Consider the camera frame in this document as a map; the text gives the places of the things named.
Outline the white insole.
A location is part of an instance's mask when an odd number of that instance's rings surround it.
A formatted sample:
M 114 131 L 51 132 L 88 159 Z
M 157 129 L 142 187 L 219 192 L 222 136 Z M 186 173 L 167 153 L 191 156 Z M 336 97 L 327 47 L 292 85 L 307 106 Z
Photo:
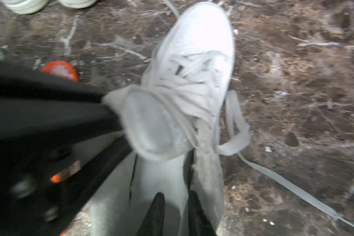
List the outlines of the white insole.
M 91 235 L 134 236 L 156 194 L 165 197 L 165 236 L 187 236 L 186 156 L 154 162 L 130 154 L 90 200 Z

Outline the white sneaker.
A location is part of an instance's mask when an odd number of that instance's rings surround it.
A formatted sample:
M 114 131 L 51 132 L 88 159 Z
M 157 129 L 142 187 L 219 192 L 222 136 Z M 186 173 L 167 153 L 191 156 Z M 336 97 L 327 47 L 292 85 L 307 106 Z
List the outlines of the white sneaker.
M 120 118 L 136 156 L 163 162 L 186 156 L 188 189 L 216 232 L 225 211 L 219 157 L 250 143 L 237 93 L 229 90 L 235 39 L 226 12 L 212 2 L 189 7 L 154 49 L 140 85 L 103 97 Z

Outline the beige sneaker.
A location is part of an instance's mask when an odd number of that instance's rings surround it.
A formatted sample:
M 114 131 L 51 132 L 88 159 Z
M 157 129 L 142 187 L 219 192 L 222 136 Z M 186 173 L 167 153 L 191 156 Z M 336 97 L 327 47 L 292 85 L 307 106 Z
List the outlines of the beige sneaker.
M 49 0 L 0 0 L 0 2 L 16 14 L 28 15 L 42 10 Z
M 58 2 L 67 8 L 84 9 L 94 5 L 97 0 L 58 0 Z

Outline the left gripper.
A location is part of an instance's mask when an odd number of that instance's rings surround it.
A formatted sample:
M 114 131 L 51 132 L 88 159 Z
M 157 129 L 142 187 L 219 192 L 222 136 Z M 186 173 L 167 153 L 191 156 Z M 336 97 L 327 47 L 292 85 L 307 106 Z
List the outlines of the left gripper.
M 0 236 L 58 236 L 131 153 L 106 90 L 0 61 Z

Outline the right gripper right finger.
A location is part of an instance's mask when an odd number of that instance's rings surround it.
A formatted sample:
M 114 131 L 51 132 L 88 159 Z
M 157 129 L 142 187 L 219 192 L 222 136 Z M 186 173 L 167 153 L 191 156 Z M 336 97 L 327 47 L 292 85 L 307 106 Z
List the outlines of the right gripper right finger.
M 198 195 L 193 190 L 189 191 L 188 224 L 190 236 L 216 236 L 216 232 L 201 207 Z

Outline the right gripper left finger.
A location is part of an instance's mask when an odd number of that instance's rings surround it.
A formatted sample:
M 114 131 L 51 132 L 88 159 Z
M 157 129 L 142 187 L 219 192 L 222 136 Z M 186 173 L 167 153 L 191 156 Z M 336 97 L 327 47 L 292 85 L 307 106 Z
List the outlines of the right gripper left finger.
M 158 192 L 136 234 L 136 236 L 163 236 L 165 217 L 164 194 Z

